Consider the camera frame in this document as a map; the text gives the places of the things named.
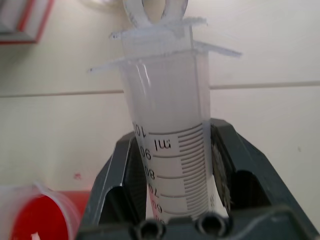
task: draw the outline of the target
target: measurement scale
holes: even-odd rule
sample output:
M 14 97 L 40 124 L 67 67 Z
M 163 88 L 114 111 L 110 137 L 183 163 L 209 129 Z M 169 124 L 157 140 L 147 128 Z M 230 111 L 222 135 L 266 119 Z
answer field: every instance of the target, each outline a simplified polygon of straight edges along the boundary
M 154 217 L 198 218 L 214 209 L 210 142 L 205 124 L 173 132 L 147 131 L 133 123 Z

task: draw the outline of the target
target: red container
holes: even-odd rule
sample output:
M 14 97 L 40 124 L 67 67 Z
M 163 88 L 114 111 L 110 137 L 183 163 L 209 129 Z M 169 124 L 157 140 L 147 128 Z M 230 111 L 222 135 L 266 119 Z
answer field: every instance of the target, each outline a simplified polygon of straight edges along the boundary
M 56 192 L 41 185 L 35 188 L 36 191 L 33 187 L 33 193 L 19 204 L 6 239 L 74 240 L 90 192 Z

